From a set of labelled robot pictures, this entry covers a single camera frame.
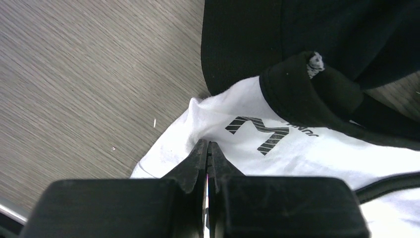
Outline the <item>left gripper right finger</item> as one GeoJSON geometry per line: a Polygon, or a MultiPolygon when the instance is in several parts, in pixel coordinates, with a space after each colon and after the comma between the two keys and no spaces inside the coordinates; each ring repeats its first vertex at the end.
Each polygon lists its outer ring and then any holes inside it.
{"type": "Polygon", "coordinates": [[[355,193],[331,177],[246,176],[208,146],[212,238],[368,238],[355,193]]]}

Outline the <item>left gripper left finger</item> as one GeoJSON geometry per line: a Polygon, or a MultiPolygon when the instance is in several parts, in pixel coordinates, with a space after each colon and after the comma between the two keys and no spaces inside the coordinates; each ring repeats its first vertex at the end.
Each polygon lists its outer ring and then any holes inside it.
{"type": "Polygon", "coordinates": [[[66,179],[43,192],[22,238],[202,238],[208,142],[162,178],[66,179]]]}

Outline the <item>white black-trimmed underwear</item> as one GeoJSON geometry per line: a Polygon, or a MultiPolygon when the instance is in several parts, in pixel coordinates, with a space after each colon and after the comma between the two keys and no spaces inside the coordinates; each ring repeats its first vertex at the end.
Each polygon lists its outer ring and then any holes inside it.
{"type": "Polygon", "coordinates": [[[200,139],[216,142],[251,176],[328,176],[366,191],[381,179],[403,186],[362,206],[374,238],[420,235],[420,124],[363,93],[359,84],[304,52],[240,80],[188,109],[135,166],[131,178],[161,178],[200,139]]]}

